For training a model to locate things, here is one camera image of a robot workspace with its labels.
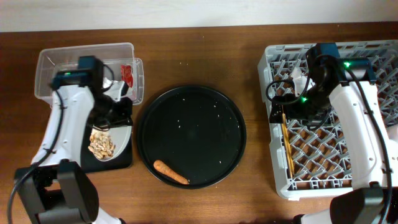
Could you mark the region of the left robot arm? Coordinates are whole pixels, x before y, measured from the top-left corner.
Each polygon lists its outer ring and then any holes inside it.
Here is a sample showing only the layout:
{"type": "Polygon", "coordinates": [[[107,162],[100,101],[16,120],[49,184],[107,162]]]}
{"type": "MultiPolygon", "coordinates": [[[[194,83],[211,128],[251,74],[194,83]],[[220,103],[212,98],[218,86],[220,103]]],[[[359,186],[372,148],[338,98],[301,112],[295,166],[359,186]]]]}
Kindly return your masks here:
{"type": "Polygon", "coordinates": [[[100,207],[96,187],[81,168],[86,128],[97,131],[132,131],[132,101],[128,85],[103,86],[108,66],[95,56],[82,56],[77,68],[53,77],[53,102],[47,129],[30,166],[19,168],[7,203],[18,195],[32,223],[124,223],[100,207]]]}

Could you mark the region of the red snack wrapper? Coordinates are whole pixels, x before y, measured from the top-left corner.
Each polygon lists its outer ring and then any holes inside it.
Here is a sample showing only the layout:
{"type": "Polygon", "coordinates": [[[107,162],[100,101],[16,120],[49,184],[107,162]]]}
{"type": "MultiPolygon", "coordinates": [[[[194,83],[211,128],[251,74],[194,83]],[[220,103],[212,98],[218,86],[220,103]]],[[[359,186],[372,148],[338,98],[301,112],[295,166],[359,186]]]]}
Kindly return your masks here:
{"type": "Polygon", "coordinates": [[[122,81],[124,81],[129,88],[132,88],[134,84],[134,78],[132,73],[132,67],[130,65],[121,65],[121,76],[122,81]]]}

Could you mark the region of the wooden chopstick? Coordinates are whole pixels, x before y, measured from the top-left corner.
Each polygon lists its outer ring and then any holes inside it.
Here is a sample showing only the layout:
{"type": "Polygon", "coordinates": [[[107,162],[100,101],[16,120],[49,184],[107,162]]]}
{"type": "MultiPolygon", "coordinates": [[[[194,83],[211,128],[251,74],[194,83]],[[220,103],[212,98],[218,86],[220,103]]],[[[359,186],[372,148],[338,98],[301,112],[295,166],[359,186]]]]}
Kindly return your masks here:
{"type": "Polygon", "coordinates": [[[294,178],[294,163],[292,160],[292,150],[289,142],[289,134],[287,131],[287,124],[286,124],[286,119],[284,118],[284,137],[285,137],[285,146],[286,146],[286,152],[287,152],[287,158],[289,160],[289,170],[290,170],[290,176],[293,179],[294,178]]]}
{"type": "Polygon", "coordinates": [[[289,143],[289,134],[287,132],[285,113],[282,113],[281,126],[282,126],[282,134],[283,134],[283,139],[284,139],[284,147],[285,147],[286,156],[287,156],[287,164],[289,167],[290,178],[293,179],[294,178],[294,175],[293,175],[294,166],[292,165],[291,148],[290,148],[290,143],[289,143]]]}

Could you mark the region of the peanut shells pile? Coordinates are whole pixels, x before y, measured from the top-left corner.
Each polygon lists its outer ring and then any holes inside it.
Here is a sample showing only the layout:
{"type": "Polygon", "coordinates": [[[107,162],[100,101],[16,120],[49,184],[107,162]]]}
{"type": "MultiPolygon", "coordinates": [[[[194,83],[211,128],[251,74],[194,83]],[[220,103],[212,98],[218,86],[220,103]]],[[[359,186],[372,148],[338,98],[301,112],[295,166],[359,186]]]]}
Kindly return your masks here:
{"type": "Polygon", "coordinates": [[[110,159],[114,155],[116,145],[112,142],[109,131],[91,130],[88,150],[99,160],[110,159]]]}

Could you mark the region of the orange carrot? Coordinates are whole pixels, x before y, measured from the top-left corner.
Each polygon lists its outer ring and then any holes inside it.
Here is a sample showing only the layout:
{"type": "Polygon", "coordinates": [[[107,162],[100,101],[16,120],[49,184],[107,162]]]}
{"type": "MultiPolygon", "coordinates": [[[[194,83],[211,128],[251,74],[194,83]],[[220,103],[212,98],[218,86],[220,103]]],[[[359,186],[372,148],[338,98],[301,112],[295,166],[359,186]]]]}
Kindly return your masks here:
{"type": "Polygon", "coordinates": [[[160,172],[163,175],[166,175],[167,177],[170,177],[171,179],[177,181],[179,184],[183,185],[188,185],[189,180],[181,176],[180,174],[176,173],[174,170],[172,170],[168,165],[166,165],[164,162],[161,160],[156,160],[153,163],[153,166],[156,171],[160,172]]]}

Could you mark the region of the white tissue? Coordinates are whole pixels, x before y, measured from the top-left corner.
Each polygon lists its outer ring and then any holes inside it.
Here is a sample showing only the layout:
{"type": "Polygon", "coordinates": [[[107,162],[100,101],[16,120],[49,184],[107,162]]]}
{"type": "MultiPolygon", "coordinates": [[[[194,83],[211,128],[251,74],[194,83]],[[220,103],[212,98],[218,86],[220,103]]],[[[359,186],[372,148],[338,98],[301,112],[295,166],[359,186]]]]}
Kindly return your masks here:
{"type": "Polygon", "coordinates": [[[109,80],[108,78],[104,77],[103,78],[103,86],[102,86],[102,91],[108,91],[113,85],[113,81],[109,80]]]}

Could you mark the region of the grey plate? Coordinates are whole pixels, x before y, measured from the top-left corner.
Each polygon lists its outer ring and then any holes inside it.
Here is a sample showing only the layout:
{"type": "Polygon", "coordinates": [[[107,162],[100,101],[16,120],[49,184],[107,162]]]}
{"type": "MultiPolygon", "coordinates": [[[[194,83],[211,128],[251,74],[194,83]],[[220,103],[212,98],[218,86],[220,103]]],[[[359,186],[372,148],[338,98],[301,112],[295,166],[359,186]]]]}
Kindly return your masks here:
{"type": "Polygon", "coordinates": [[[121,155],[122,152],[126,150],[128,142],[131,140],[131,131],[132,127],[131,126],[122,126],[118,128],[111,128],[109,130],[112,142],[116,145],[116,148],[114,150],[114,155],[110,159],[105,159],[105,160],[99,160],[101,162],[108,162],[111,161],[118,156],[121,155]]]}

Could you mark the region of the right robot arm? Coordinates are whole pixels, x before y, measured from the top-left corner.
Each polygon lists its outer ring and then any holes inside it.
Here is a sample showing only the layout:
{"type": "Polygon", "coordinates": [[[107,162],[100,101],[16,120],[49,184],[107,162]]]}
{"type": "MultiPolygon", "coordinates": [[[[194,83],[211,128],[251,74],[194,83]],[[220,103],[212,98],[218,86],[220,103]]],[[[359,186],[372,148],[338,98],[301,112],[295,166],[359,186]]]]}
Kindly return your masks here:
{"type": "Polygon", "coordinates": [[[397,223],[397,140],[379,109],[376,76],[366,57],[343,58],[335,43],[307,50],[308,82],[298,95],[268,99],[271,123],[311,121],[333,108],[342,126],[351,164],[351,192],[322,212],[297,215],[295,223],[397,223]]]}

